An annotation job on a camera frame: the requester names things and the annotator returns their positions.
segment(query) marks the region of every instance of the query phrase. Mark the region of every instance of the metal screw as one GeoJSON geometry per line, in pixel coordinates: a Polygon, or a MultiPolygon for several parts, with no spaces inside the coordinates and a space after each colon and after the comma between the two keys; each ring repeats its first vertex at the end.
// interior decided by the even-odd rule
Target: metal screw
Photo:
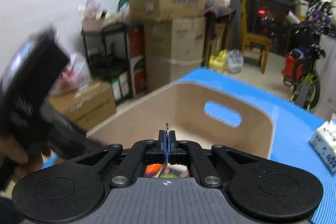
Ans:
{"type": "Polygon", "coordinates": [[[204,179],[204,182],[206,184],[216,185],[216,184],[221,182],[221,179],[219,177],[216,177],[216,176],[208,176],[204,179]]]}
{"type": "Polygon", "coordinates": [[[128,181],[127,177],[124,176],[116,176],[112,178],[112,182],[119,185],[125,184],[127,181],[128,181]]]}

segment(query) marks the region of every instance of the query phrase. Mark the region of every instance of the stacked cardboard boxes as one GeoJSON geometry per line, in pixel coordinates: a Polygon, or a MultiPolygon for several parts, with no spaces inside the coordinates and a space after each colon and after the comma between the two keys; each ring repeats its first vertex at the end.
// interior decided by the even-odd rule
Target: stacked cardboard boxes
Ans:
{"type": "Polygon", "coordinates": [[[131,19],[144,22],[147,91],[200,67],[205,0],[129,0],[129,4],[131,19]]]}

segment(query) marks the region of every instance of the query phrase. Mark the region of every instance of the colorful object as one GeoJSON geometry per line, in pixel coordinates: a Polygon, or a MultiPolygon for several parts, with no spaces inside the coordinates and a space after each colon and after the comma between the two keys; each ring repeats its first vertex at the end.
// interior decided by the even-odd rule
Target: colorful object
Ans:
{"type": "Polygon", "coordinates": [[[218,56],[211,55],[209,58],[209,68],[223,73],[226,70],[227,50],[223,50],[218,56]]]}
{"type": "Polygon", "coordinates": [[[157,173],[159,173],[162,169],[161,164],[151,164],[148,165],[145,171],[145,177],[146,178],[152,178],[154,177],[157,173]]]}
{"type": "Polygon", "coordinates": [[[175,168],[175,165],[167,166],[165,168],[162,168],[159,176],[159,178],[188,178],[188,170],[187,168],[175,168]]]}
{"type": "Polygon", "coordinates": [[[312,0],[307,13],[307,21],[315,29],[321,29],[324,26],[331,27],[331,20],[331,4],[324,0],[312,0]]]}

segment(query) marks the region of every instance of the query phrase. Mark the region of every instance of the box handle hole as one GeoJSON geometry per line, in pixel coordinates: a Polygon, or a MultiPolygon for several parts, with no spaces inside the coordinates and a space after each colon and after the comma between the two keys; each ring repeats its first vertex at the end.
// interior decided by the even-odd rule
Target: box handle hole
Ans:
{"type": "Polygon", "coordinates": [[[238,112],[213,101],[205,103],[204,112],[209,117],[221,121],[231,127],[238,127],[242,122],[242,116],[238,112]]]}

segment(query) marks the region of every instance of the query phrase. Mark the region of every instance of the patterned cloth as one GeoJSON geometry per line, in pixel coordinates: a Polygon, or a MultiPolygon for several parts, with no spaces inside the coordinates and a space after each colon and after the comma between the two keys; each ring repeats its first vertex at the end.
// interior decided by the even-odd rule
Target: patterned cloth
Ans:
{"type": "Polygon", "coordinates": [[[321,29],[323,26],[331,27],[331,4],[321,0],[311,0],[309,5],[307,20],[316,29],[321,29]]]}
{"type": "Polygon", "coordinates": [[[214,4],[206,4],[205,5],[205,10],[204,14],[206,13],[214,13],[217,18],[219,17],[225,17],[231,13],[236,12],[234,9],[230,7],[222,7],[219,5],[214,5],[214,4]]]}

